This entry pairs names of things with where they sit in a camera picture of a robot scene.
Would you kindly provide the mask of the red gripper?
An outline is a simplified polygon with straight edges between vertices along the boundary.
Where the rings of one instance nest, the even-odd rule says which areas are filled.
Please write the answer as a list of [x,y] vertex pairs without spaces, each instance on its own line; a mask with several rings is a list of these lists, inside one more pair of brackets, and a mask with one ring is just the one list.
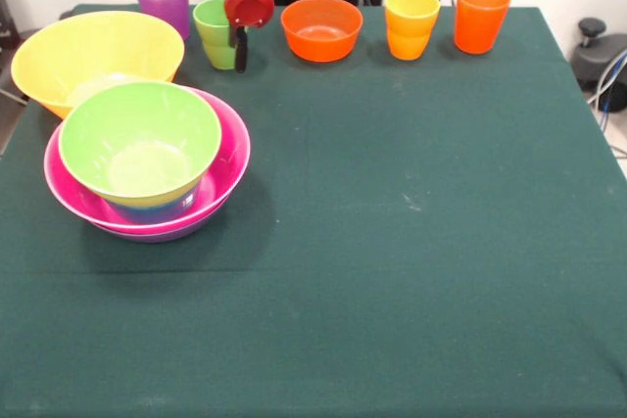
[[223,0],[229,46],[235,47],[234,68],[243,73],[248,61],[248,34],[245,27],[262,27],[274,12],[274,0]]

